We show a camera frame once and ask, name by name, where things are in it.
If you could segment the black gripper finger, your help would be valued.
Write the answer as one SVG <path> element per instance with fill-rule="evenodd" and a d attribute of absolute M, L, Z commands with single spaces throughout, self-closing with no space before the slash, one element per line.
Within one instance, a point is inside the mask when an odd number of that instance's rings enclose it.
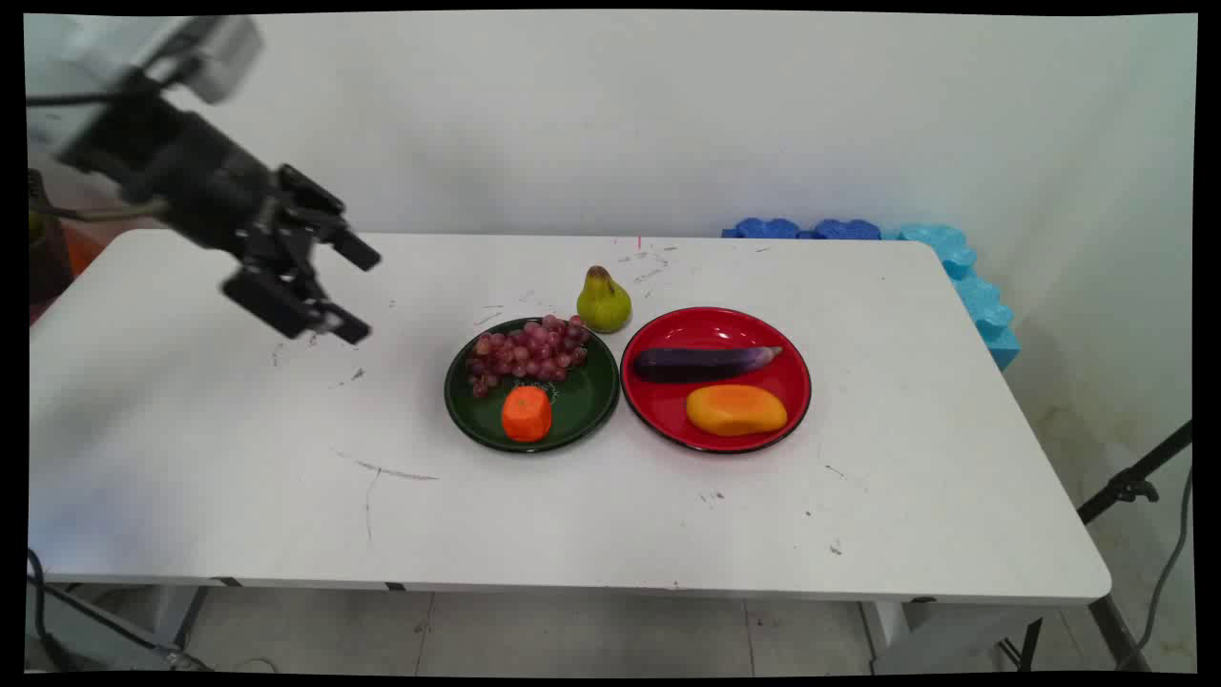
<path fill-rule="evenodd" d="M 280 165 L 280 216 L 293 226 L 309 229 L 314 240 L 332 246 L 342 257 L 370 271 L 383 257 L 352 229 L 347 207 L 339 196 L 324 190 L 311 177 L 288 164 Z"/>
<path fill-rule="evenodd" d="M 283 338 L 295 339 L 310 331 L 360 344 L 371 336 L 371 325 L 324 292 L 309 254 L 248 251 L 232 256 L 238 268 L 223 279 L 221 292 Z"/>

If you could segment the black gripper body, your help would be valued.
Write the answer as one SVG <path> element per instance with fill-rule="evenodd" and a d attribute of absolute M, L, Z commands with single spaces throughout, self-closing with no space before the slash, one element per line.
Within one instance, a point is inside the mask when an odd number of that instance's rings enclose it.
<path fill-rule="evenodd" d="M 121 81 L 116 90 L 61 93 L 60 109 L 94 106 L 62 160 L 106 176 L 122 207 L 60 209 L 61 218 L 110 223 L 158 218 L 197 246 L 223 253 L 306 253 L 313 236 L 280 233 L 278 181 L 261 161 L 199 113 L 162 93 L 172 81 Z"/>

